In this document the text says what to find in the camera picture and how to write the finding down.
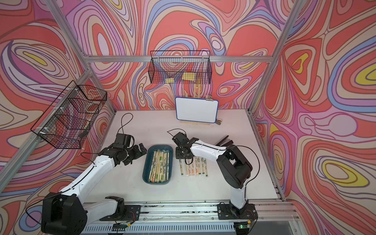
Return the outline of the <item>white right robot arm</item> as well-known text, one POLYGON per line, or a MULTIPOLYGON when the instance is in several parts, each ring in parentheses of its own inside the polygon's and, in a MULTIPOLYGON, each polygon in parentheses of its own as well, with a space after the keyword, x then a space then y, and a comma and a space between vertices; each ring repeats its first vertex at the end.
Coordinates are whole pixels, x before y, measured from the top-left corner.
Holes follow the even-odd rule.
POLYGON ((225 181, 231 187, 231 197, 228 203, 217 204, 217 215, 220 220, 255 221, 258 218, 254 204, 250 204, 246 196, 246 185, 252 181, 253 167, 232 143, 215 146, 205 143, 198 138, 187 137, 186 133, 178 132, 172 136, 177 145, 176 159, 193 159, 202 157, 216 162, 225 181))

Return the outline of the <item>black stapler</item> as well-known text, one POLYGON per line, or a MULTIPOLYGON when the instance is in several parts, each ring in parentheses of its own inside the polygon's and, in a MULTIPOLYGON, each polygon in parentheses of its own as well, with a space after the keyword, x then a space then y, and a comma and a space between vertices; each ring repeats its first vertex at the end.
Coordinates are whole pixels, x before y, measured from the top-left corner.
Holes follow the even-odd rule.
POLYGON ((223 139, 221 139, 217 144, 215 144, 216 146, 220 146, 220 147, 229 147, 233 144, 234 142, 229 139, 229 135, 225 136, 223 139))

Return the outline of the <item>teal plastic storage box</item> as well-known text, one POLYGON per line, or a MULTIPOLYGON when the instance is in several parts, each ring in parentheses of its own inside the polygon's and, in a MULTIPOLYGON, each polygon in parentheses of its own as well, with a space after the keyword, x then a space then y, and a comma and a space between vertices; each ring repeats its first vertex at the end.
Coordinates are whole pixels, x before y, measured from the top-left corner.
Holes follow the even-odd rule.
POLYGON ((143 180, 147 184, 165 185, 172 177, 173 149, 169 145, 154 145, 147 151, 143 180))

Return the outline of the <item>red striped chopsticks pair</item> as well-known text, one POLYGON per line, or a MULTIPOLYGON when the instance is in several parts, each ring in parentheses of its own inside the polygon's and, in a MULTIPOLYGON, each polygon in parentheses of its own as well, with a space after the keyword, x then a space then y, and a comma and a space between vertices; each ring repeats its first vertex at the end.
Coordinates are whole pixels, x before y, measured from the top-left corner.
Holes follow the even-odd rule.
POLYGON ((185 170, 186 170, 186 176, 190 176, 190 165, 188 165, 187 160, 185 160, 185 170))

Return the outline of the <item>aluminium frame post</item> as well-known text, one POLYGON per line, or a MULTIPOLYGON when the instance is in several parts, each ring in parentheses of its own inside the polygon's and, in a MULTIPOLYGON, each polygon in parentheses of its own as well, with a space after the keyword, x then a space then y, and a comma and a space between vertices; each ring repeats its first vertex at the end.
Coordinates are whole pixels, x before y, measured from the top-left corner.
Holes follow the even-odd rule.
POLYGON ((82 50, 80 44, 78 43, 78 40, 76 39, 73 31, 71 30, 70 25, 65 15, 63 14, 61 8, 58 5, 58 2, 57 1, 45 1, 45 4, 49 8, 50 13, 53 15, 57 24, 61 28, 62 34, 67 38, 77 59, 81 63, 82 67, 84 68, 84 71, 85 71, 84 75, 82 75, 76 83, 84 84, 90 78, 94 86, 104 90, 104 87, 101 84, 98 76, 94 73, 90 65, 90 62, 87 60, 87 55, 82 50))

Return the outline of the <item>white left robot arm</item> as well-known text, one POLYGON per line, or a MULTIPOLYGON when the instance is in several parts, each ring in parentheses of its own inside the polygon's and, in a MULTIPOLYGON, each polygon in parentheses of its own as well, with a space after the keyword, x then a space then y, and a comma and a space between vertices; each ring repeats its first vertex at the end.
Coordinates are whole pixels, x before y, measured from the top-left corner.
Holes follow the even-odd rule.
POLYGON ((94 204, 84 202, 101 179, 117 165, 131 164, 147 154, 134 137, 117 134, 115 141, 97 154, 94 162, 58 193, 49 193, 43 200, 41 231, 50 235, 79 235, 84 228, 100 219, 120 221, 127 215, 124 199, 108 196, 94 204))

